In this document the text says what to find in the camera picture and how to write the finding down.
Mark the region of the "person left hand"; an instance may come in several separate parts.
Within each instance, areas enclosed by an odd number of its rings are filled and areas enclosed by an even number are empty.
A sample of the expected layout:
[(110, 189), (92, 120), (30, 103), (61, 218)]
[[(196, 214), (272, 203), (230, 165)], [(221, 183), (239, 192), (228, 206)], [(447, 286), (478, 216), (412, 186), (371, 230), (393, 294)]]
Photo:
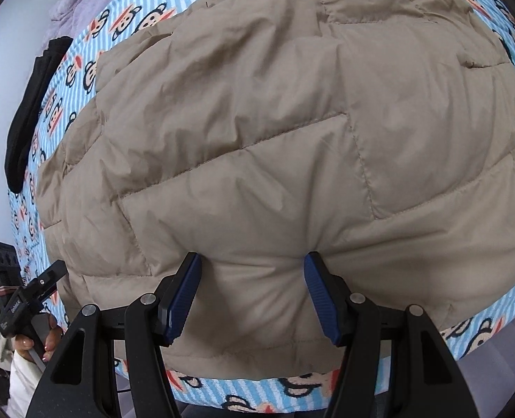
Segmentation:
[[(58, 326), (57, 321), (53, 315), (49, 315), (49, 333), (44, 342), (44, 353), (40, 356), (42, 361), (48, 362), (51, 360), (56, 347), (61, 342), (63, 330)], [(33, 350), (34, 341), (25, 335), (16, 335), (13, 341), (14, 350), (20, 357), (25, 358), (27, 361), (33, 362), (30, 352)]]

